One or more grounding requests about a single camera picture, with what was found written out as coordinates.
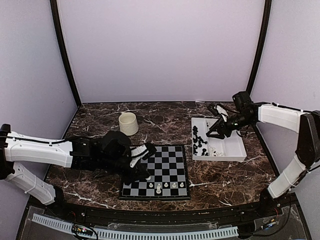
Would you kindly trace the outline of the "white divided plastic tray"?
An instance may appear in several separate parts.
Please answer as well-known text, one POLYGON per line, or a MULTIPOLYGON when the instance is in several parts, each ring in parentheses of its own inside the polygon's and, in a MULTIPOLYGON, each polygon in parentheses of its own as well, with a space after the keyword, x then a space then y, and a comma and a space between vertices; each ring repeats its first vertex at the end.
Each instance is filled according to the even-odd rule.
MULTIPOLYGON (((208 132, 209 127, 217 120, 214 118, 198 118, 191 119, 191 131, 193 125, 202 125, 208 132)), ((193 142, 192 142, 192 159, 196 161, 232 161, 243 162, 247 157, 247 152, 243 140, 237 133, 233 132, 230 137, 225 139, 216 139, 208 137, 208 147, 215 147, 217 150, 224 152, 224 156, 193 156, 193 142)))

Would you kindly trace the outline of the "white king chess piece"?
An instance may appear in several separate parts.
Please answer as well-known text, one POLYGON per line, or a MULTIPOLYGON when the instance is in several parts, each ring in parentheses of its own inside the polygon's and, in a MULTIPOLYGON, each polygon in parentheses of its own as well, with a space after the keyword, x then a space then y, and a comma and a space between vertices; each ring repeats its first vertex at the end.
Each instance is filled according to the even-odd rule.
POLYGON ((160 183, 156 186, 156 193, 159 195, 162 192, 162 185, 160 183))

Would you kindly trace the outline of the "black and grey chessboard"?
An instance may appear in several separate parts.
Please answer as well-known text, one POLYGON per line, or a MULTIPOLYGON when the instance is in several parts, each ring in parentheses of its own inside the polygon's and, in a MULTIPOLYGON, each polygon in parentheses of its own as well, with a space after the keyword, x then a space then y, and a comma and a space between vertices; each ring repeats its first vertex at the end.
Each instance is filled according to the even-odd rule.
POLYGON ((142 160, 150 173, 150 180, 137 180, 130 185, 123 182, 119 192, 120 200, 132 201, 182 201, 190 200, 189 177, 184 145, 157 145, 156 153, 147 160, 142 160), (161 184, 161 193, 156 193, 161 184))

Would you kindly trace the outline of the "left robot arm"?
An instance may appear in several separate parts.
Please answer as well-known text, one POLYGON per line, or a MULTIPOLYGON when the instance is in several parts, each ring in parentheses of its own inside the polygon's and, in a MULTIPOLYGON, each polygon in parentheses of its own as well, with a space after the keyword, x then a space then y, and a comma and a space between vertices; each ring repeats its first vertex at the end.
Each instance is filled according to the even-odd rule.
POLYGON ((67 218, 71 208, 64 202, 63 190, 39 179, 22 162, 92 172, 111 171, 123 175, 130 184, 151 176, 140 161, 156 151, 149 142, 132 146, 129 137, 120 131, 110 130, 100 138, 73 136, 56 140, 24 136, 12 131, 10 124, 3 124, 0 127, 0 178, 50 206, 58 217, 67 218))

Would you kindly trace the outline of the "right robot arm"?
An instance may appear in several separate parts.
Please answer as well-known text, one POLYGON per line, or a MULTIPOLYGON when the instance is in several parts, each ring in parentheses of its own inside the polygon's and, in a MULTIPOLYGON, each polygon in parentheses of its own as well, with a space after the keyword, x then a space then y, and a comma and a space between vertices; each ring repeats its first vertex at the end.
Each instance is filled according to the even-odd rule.
POLYGON ((236 111, 232 116, 223 113, 224 107, 208 106, 219 119, 208 129, 206 136, 223 140, 233 131, 261 122, 291 130, 298 134, 294 157, 282 173, 268 186, 267 196, 255 205, 255 213, 266 217, 275 208, 273 200, 297 186, 307 173, 316 169, 320 160, 320 112, 306 111, 276 103, 253 102, 247 91, 233 95, 236 111))

